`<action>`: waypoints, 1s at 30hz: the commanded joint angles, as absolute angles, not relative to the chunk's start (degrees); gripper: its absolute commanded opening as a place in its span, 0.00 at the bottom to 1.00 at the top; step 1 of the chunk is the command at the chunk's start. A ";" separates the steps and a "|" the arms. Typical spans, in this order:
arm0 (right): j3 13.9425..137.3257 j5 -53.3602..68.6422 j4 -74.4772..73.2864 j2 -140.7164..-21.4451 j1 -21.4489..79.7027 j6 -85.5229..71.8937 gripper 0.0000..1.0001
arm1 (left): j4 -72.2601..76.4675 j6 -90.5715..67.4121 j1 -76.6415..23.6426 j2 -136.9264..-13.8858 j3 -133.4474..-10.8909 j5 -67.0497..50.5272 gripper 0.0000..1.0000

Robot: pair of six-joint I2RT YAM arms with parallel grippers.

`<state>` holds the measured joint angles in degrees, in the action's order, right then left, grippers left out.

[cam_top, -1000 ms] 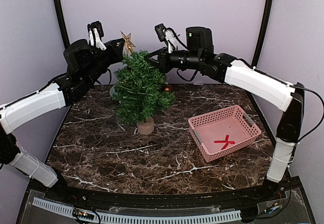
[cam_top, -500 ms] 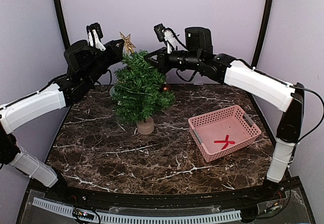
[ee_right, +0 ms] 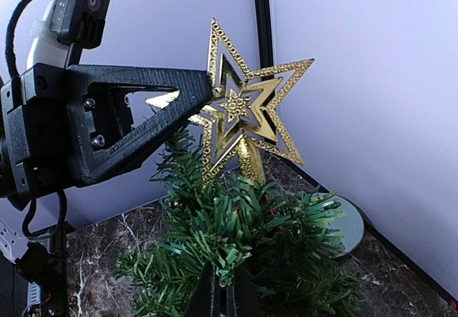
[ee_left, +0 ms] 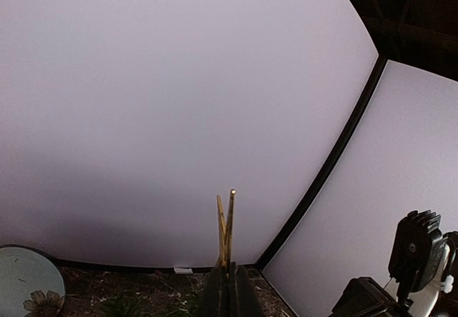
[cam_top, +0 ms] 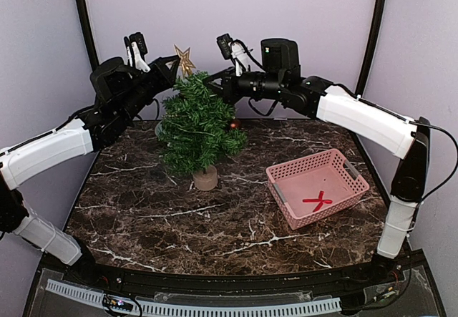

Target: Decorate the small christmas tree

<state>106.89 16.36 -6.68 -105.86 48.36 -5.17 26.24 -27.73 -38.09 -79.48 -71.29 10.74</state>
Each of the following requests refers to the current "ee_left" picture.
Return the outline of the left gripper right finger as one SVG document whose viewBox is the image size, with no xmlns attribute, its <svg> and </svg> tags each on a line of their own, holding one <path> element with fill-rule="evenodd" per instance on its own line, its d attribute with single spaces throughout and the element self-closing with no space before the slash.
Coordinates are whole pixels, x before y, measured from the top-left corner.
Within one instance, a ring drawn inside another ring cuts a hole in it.
<svg viewBox="0 0 458 317">
<path fill-rule="evenodd" d="M 248 270 L 235 262 L 230 264 L 228 278 L 229 310 L 232 317 L 264 317 Z"/>
</svg>

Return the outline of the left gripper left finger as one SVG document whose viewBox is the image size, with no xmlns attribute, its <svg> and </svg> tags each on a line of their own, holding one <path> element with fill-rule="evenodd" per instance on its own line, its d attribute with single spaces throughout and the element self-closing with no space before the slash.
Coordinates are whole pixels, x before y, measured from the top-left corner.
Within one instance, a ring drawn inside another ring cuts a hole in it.
<svg viewBox="0 0 458 317">
<path fill-rule="evenodd" d="M 228 277 L 224 267 L 214 267 L 207 275 L 196 316 L 226 317 L 229 316 Z"/>
</svg>

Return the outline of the gold star ornament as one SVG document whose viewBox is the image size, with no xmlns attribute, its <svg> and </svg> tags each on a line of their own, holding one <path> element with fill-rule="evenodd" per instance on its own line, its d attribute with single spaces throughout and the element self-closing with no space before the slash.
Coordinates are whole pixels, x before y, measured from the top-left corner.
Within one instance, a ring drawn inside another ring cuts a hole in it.
<svg viewBox="0 0 458 317">
<path fill-rule="evenodd" d="M 220 195 L 216 196 L 218 208 L 218 240 L 219 240 L 219 258 L 218 265 L 221 265 L 226 275 L 230 273 L 231 253 L 232 253 L 232 240 L 233 240 L 233 216 L 235 205 L 236 190 L 230 191 L 228 211 L 225 215 L 223 210 L 222 198 Z"/>
</svg>

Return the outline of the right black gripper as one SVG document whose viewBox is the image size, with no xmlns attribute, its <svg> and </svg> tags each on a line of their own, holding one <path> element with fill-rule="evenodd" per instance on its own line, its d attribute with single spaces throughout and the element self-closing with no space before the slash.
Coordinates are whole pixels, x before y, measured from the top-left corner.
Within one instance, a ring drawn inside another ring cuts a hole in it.
<svg viewBox="0 0 458 317">
<path fill-rule="evenodd" d="M 407 317 L 408 311 L 399 305 L 370 277 L 352 278 L 331 317 Z"/>
</svg>

